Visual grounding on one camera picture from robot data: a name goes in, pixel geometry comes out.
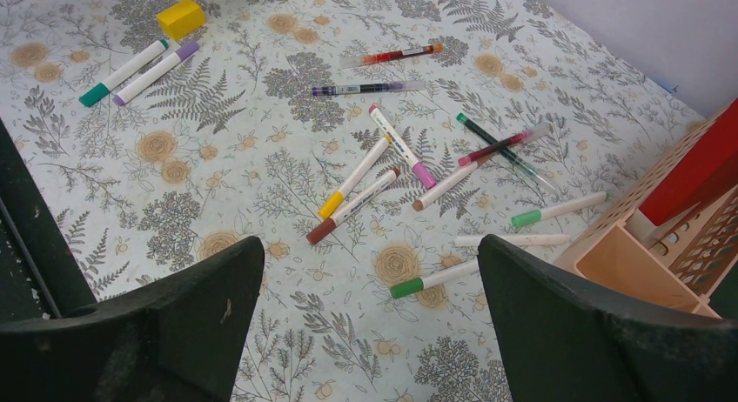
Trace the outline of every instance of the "yellow block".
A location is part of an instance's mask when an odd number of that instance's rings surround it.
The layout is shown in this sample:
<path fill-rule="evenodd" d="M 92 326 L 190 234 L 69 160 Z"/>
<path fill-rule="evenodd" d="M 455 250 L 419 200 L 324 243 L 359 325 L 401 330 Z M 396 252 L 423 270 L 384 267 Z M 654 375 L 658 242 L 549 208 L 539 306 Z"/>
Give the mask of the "yellow block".
<path fill-rule="evenodd" d="M 179 39 L 205 24 L 205 13 L 192 0 L 183 0 L 157 15 L 159 26 L 171 39 Z"/>

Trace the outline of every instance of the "brown marker cap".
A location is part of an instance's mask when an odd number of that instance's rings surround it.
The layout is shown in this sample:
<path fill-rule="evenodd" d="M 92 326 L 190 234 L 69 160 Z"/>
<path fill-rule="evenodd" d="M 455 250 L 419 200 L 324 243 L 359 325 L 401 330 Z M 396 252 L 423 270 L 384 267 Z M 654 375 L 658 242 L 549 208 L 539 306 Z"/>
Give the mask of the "brown marker cap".
<path fill-rule="evenodd" d="M 314 230 L 305 235 L 305 238 L 307 238 L 308 243 L 315 245 L 319 243 L 321 239 L 327 237 L 328 234 L 330 234 L 335 229 L 336 223 L 333 222 L 331 218 L 328 218 L 325 221 L 321 222 L 320 225 L 316 226 Z"/>

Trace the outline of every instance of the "marker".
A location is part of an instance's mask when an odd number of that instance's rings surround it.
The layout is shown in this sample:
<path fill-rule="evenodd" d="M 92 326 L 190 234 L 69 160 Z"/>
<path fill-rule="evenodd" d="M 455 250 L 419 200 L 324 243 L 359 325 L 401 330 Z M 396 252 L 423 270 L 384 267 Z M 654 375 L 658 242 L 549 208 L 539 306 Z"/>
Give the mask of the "marker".
<path fill-rule="evenodd" d="M 535 224 L 538 221 L 555 218 L 565 213 L 587 208 L 588 206 L 604 204 L 606 200 L 606 192 L 601 191 L 591 195 L 586 195 L 583 198 L 572 199 L 562 204 L 555 204 L 554 206 L 548 206 L 547 208 L 521 213 L 518 216 L 512 217 L 510 220 L 513 222 L 513 226 L 515 228 L 520 228 L 521 226 Z"/>
<path fill-rule="evenodd" d="M 379 129 L 384 132 L 385 135 L 389 136 L 389 138 L 392 140 L 392 145 L 394 145 L 395 150 L 397 150 L 400 156 L 405 159 L 407 165 L 409 165 L 410 168 L 413 169 L 413 173 L 415 173 L 415 176 L 420 179 L 420 182 L 426 187 L 426 189 L 434 187 L 436 185 L 436 179 L 433 178 L 431 173 L 420 162 L 420 160 L 415 157 L 415 154 L 410 151 L 410 147 L 405 144 L 405 141 L 403 141 L 402 137 L 400 137 L 397 131 L 394 130 L 390 122 L 387 120 L 385 115 L 377 107 L 376 104 L 369 106 L 369 116 L 372 117 L 374 123 L 377 124 Z"/>
<path fill-rule="evenodd" d="M 482 140 L 487 144 L 497 144 L 497 139 L 489 135 L 487 131 L 484 131 L 479 125 L 477 125 L 473 120 L 466 117 L 466 115 L 464 115 L 463 113 L 457 115 L 456 120 L 464 125 L 468 130 L 473 132 L 477 137 L 482 138 Z M 538 186 L 553 193 L 555 196 L 559 195 L 559 187 L 556 185 L 556 183 L 544 176 L 543 172 L 536 169 L 534 165 L 529 164 L 527 161 L 520 158 L 520 156 L 507 148 L 500 151 L 500 155 L 504 157 L 507 161 L 509 161 L 510 164 L 512 164 L 514 167 L 521 170 L 523 174 L 531 178 L 535 183 L 538 184 Z"/>
<path fill-rule="evenodd" d="M 486 235 L 459 235 L 453 242 L 457 247 L 479 247 L 482 238 Z M 498 235 L 512 245 L 524 247 L 528 245 L 563 245 L 569 242 L 567 234 L 551 235 Z"/>
<path fill-rule="evenodd" d="M 426 88 L 425 80 L 408 80 L 376 84 L 348 84 L 346 86 L 313 87 L 313 96 L 354 95 L 358 93 L 378 93 L 381 91 L 414 91 Z"/>
<path fill-rule="evenodd" d="M 434 287 L 435 285 L 441 285 L 445 282 L 450 282 L 456 278 L 463 278 L 474 272 L 480 270 L 480 265 L 476 258 L 473 258 L 460 265 L 449 267 L 447 269 L 436 271 L 428 276 L 422 278 L 413 278 L 399 285 L 392 286 L 390 288 L 390 294 L 392 298 L 399 299 L 404 298 L 407 295 L 412 295 L 419 291 Z"/>
<path fill-rule="evenodd" d="M 133 76 L 133 73 L 141 70 L 142 67 L 150 63 L 154 58 L 159 57 L 167 48 L 169 48 L 169 43 L 165 39 L 160 39 L 154 42 L 154 44 L 149 45 L 148 48 L 139 52 L 128 63 L 123 64 L 121 68 L 109 75 L 102 83 L 98 83 L 95 87 L 89 89 L 87 93 L 79 98 L 79 102 L 91 108 L 100 99 L 110 95 L 113 89 L 118 87 L 128 77 Z"/>
<path fill-rule="evenodd" d="M 444 178 L 440 183 L 436 184 L 431 190 L 427 191 L 415 202 L 413 202 L 413 209 L 415 211 L 423 211 L 425 208 L 430 206 L 436 199 L 440 198 L 441 195 L 449 191 L 452 187 L 458 184 L 461 180 L 464 180 L 466 176 L 472 174 L 473 171 L 477 170 L 492 156 L 481 158 L 479 161 L 474 161 L 464 167 L 459 167 L 453 173 L 449 174 L 447 178 Z"/>
<path fill-rule="evenodd" d="M 498 141 L 488 147 L 485 147 L 479 151 L 475 151 L 468 156 L 459 158 L 459 165 L 467 165 L 472 161 L 479 160 L 482 157 L 491 156 L 495 152 L 502 151 L 507 147 L 512 147 L 516 144 L 532 143 L 536 139 L 543 137 L 551 132 L 551 125 L 539 124 L 534 126 L 530 130 L 522 131 L 519 134 L 515 134 L 510 138 L 505 138 L 502 141 Z"/>
<path fill-rule="evenodd" d="M 343 224 L 348 218 L 359 211 L 362 206 L 377 197 L 387 186 L 397 180 L 397 176 L 399 176 L 399 169 L 392 169 L 383 174 L 371 186 L 367 187 L 365 191 L 362 191 L 357 197 L 352 199 L 351 202 L 341 206 L 341 209 L 337 210 L 330 218 L 321 222 L 314 230 L 305 235 L 307 241 L 312 245 L 320 242 L 321 239 L 333 232 L 337 226 Z"/>
<path fill-rule="evenodd" d="M 333 212 L 336 210 L 336 208 L 339 207 L 339 205 L 344 201 L 346 198 L 346 195 L 351 193 L 354 187 L 356 187 L 356 184 L 361 180 L 361 178 L 366 174 L 367 171 L 369 171 L 370 168 L 374 165 L 374 163 L 377 161 L 379 156 L 382 155 L 383 152 L 387 149 L 387 147 L 390 145 L 390 138 L 385 135 L 382 138 L 377 141 L 377 143 L 372 147 L 371 150 L 366 154 L 366 157 L 364 157 L 363 160 L 361 160 L 361 163 L 359 163 L 359 167 L 356 168 L 356 170 L 351 173 L 351 176 L 349 176 L 344 183 L 339 187 L 337 191 L 335 191 L 330 198 L 328 198 L 328 201 L 325 202 L 322 208 L 320 208 L 320 211 L 318 211 L 318 215 L 326 219 L 330 217 Z"/>
<path fill-rule="evenodd" d="M 199 48 L 200 45 L 197 41 L 190 41 L 185 45 L 182 45 L 178 50 L 174 51 L 174 53 L 167 56 L 167 58 L 162 59 L 162 61 L 151 67 L 151 69 L 146 71 L 142 76 L 125 86 L 125 89 L 119 91 L 113 98 L 113 102 L 118 106 L 123 106 L 124 104 L 129 103 L 134 97 L 138 96 L 139 93 L 159 80 L 159 78 L 166 74 L 167 71 L 177 67 L 177 64 L 182 63 Z"/>
<path fill-rule="evenodd" d="M 374 54 L 371 56 L 345 57 L 341 58 L 340 66 L 342 69 L 349 69 L 351 67 L 358 67 L 360 65 L 384 63 L 385 61 L 400 60 L 401 58 L 422 56 L 423 54 L 433 54 L 434 52 L 441 52 L 442 50 L 443 45 L 433 44 L 427 45 L 425 47 L 411 48 L 408 50 L 384 52 L 382 54 Z"/>

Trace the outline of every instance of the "pink marker cap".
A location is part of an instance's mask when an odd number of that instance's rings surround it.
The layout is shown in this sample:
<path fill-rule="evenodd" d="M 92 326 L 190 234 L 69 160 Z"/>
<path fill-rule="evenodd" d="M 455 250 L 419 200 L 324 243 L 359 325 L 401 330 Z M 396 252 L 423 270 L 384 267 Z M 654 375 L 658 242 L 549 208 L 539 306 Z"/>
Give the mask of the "pink marker cap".
<path fill-rule="evenodd" d="M 430 189 L 436 185 L 436 179 L 433 178 L 430 171 L 422 163 L 417 163 L 413 166 L 413 173 L 415 173 L 415 176 L 418 176 L 426 189 Z"/>

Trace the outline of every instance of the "white wall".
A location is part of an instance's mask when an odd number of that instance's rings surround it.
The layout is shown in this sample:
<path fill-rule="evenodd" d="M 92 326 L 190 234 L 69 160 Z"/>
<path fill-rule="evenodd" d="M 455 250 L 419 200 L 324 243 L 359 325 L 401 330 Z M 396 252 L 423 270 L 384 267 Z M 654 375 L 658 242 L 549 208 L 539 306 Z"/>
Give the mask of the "white wall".
<path fill-rule="evenodd" d="M 738 97 L 738 0 L 542 0 L 709 117 Z"/>

